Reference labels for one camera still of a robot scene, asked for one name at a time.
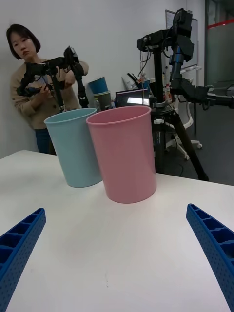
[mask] pink cup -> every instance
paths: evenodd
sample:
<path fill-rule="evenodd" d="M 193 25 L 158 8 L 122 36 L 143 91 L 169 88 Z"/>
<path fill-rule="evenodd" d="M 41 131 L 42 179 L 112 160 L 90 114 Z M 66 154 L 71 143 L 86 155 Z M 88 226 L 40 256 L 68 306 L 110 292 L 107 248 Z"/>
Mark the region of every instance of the pink cup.
<path fill-rule="evenodd" d="M 135 203 L 156 191 L 151 108 L 127 106 L 87 118 L 107 196 Z"/>

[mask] table surface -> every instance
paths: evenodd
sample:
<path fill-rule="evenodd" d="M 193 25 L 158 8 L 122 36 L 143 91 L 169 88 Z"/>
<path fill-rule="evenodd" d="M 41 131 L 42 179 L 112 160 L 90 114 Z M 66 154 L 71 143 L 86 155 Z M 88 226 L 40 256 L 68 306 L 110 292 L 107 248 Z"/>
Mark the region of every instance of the table surface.
<path fill-rule="evenodd" d="M 56 156 L 1 159 L 1 234 L 39 207 L 47 217 L 7 312 L 229 311 L 186 210 L 234 229 L 234 187 L 156 178 L 151 198 L 118 204 L 102 182 L 69 187 Z"/>

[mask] red stripe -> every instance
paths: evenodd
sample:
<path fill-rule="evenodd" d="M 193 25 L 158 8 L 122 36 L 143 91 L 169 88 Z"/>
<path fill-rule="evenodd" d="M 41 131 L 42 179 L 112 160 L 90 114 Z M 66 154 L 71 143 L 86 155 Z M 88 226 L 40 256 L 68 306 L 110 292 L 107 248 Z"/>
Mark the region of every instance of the red stripe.
<path fill-rule="evenodd" d="M 234 19 L 222 21 L 221 23 L 218 23 L 218 24 L 209 25 L 207 28 L 210 29 L 210 28 L 214 28 L 218 26 L 225 26 L 225 25 L 232 24 L 232 23 L 234 23 Z"/>

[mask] bottle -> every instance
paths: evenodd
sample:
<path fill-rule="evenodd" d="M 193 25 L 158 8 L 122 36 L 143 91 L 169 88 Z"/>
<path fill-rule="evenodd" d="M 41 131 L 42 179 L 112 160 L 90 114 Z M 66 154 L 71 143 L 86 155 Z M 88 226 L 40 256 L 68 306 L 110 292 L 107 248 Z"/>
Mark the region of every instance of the bottle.
<path fill-rule="evenodd" d="M 95 100 L 95 101 L 94 101 L 94 106 L 95 106 L 95 108 L 97 109 L 97 113 L 98 113 L 98 112 L 101 111 L 101 105 L 100 105 L 100 102 L 99 102 L 99 100 L 98 100 L 97 97 L 96 97 L 94 100 Z"/>

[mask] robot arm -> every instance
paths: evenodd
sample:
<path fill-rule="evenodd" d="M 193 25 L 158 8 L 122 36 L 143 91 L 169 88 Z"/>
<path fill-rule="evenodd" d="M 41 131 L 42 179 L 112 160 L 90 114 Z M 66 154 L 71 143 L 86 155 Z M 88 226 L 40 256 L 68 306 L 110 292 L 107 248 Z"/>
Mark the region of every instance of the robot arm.
<path fill-rule="evenodd" d="M 173 55 L 170 57 L 172 72 L 170 77 L 171 94 L 183 95 L 191 103 L 200 103 L 205 106 L 224 105 L 234 108 L 234 97 L 222 97 L 210 94 L 208 87 L 194 87 L 190 81 L 182 77 L 181 67 L 184 61 L 188 62 L 193 57 L 194 44 L 191 42 L 192 17 L 184 9 L 175 14 L 173 25 L 170 29 L 159 30 L 137 41 L 140 51 L 153 51 L 160 47 L 163 51 L 171 46 Z"/>
<path fill-rule="evenodd" d="M 60 69 L 71 69 L 75 75 L 75 78 L 78 83 L 78 98 L 80 105 L 82 108 L 88 107 L 88 99 L 85 93 L 85 87 L 82 83 L 82 76 L 85 74 L 82 65 L 79 63 L 78 56 L 76 55 L 75 51 L 68 47 L 64 52 L 63 58 L 54 58 L 48 60 L 41 64 L 31 64 L 27 63 L 26 65 L 26 73 L 24 74 L 24 78 L 21 80 L 20 86 L 17 88 L 17 93 L 21 96 L 31 97 L 40 92 L 40 89 L 36 88 L 27 88 L 28 84 L 35 80 L 35 75 L 37 76 L 44 76 L 49 75 L 52 79 L 52 85 L 48 87 L 50 90 L 54 88 L 56 93 L 56 98 L 58 105 L 60 106 L 60 111 L 64 108 L 63 99 L 61 96 L 61 89 L 64 89 L 64 81 L 58 82 L 56 78 L 56 74 L 58 72 L 57 68 Z"/>

